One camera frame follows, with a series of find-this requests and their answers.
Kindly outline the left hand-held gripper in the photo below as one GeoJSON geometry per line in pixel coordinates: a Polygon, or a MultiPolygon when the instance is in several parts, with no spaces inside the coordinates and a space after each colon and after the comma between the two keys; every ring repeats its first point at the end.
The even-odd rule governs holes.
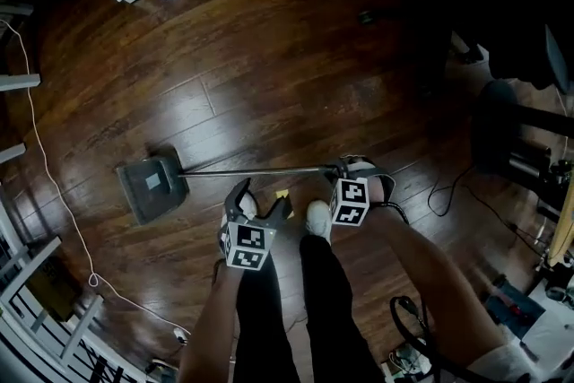
{"type": "Polygon", "coordinates": [[[218,243],[228,267],[260,271],[283,222],[292,213],[291,199],[281,196],[268,213],[252,218],[250,179],[241,180],[225,199],[225,213],[218,232],[218,243]]]}

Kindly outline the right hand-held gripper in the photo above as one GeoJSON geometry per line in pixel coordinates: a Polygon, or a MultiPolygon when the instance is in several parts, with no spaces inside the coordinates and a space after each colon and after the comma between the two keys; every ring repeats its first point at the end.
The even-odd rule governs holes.
{"type": "Polygon", "coordinates": [[[383,189],[387,202],[393,195],[396,181],[382,168],[360,155],[345,155],[343,163],[326,165],[324,177],[333,188],[330,212],[333,225],[361,226],[371,208],[369,180],[374,178],[383,189]]]}

